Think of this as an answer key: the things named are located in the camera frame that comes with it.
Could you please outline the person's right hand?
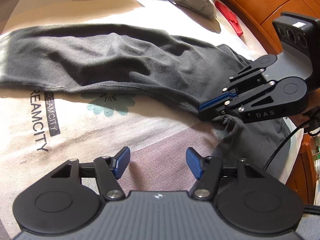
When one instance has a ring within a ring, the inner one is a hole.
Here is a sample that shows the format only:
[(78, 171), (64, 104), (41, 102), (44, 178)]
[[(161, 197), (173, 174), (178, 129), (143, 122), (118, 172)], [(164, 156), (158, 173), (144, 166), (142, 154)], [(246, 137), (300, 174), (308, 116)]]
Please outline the person's right hand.
[(309, 117), (304, 115), (307, 111), (319, 106), (319, 100), (316, 101), (309, 101), (308, 107), (305, 109), (303, 113), (290, 116), (289, 119), (295, 124), (296, 127), (300, 126), (302, 123), (309, 121)]

